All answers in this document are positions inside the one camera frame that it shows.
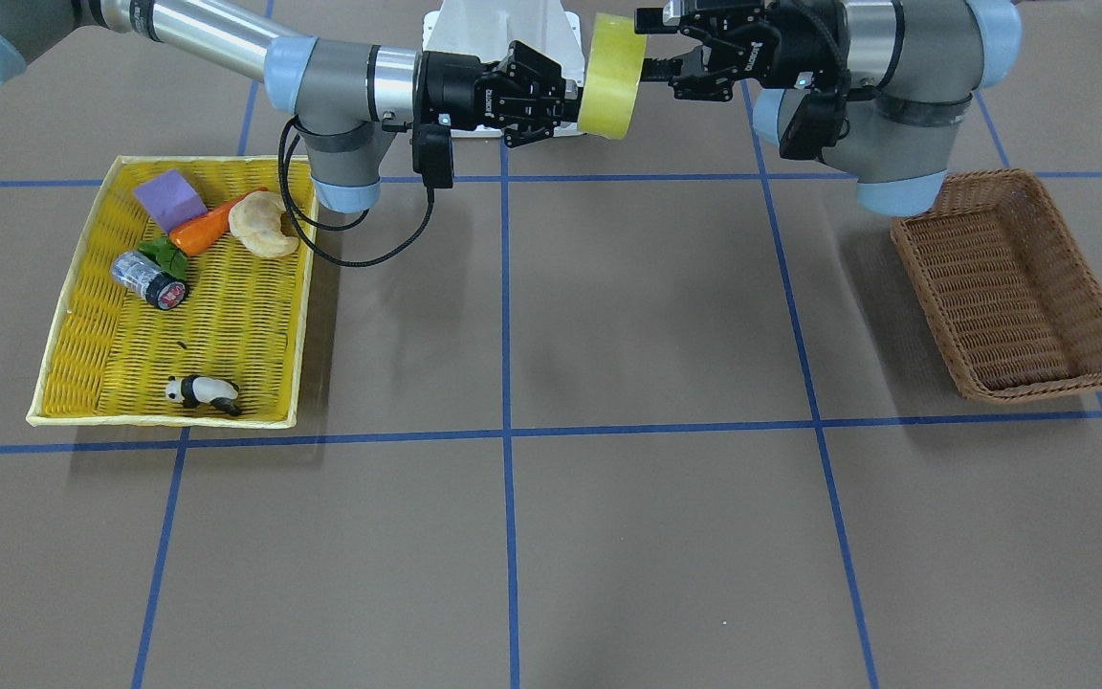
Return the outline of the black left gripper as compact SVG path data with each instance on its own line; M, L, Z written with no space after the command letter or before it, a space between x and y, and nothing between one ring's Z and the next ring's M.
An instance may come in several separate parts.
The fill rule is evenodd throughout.
M695 40L681 56L642 60L640 82L668 84L677 100L726 103L747 79L765 90L849 84L840 1L668 1L637 9L635 31Z

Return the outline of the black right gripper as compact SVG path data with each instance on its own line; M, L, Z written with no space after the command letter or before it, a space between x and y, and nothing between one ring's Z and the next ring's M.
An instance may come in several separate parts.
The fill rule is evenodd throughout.
M514 148L576 123L582 94L579 82L563 77L559 62L516 40L506 56L491 62L424 51L415 67L415 123L426 122L432 112L447 114L452 130L484 126L501 132Z

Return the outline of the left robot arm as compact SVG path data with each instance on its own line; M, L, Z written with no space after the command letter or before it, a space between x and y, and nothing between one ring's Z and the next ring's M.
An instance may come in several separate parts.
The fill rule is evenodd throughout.
M754 134L852 175L863 208L892 217L933 206L975 93L1023 42L1014 1L666 1L634 21L695 43L644 61L644 82L717 103L756 82Z

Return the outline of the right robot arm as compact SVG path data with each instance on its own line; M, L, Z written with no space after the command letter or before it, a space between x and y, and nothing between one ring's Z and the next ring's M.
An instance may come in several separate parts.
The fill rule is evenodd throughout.
M520 40L486 58L302 33L228 1L0 1L0 86L80 31L136 35L172 52L171 67L253 80L306 146L318 202L363 213L380 200L395 134L414 139L415 174L453 179L452 131L486 127L511 147L575 122L584 87Z

